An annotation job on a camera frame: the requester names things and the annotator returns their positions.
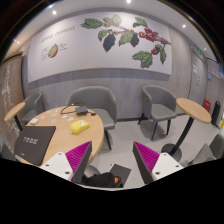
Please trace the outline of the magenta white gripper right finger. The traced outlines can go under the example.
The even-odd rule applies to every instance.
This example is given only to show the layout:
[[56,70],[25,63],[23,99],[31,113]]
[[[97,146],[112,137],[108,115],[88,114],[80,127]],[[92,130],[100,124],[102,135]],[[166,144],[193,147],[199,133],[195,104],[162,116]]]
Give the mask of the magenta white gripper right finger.
[[183,169],[183,166],[168,153],[159,154],[136,141],[133,142],[133,154],[145,184]]

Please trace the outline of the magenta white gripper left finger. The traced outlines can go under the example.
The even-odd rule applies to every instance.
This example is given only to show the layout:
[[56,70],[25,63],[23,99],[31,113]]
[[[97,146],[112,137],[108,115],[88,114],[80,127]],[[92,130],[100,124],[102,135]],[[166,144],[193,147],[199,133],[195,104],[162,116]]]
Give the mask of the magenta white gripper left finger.
[[80,183],[91,152],[92,142],[89,141],[67,153],[56,153],[41,166],[41,169],[73,183]]

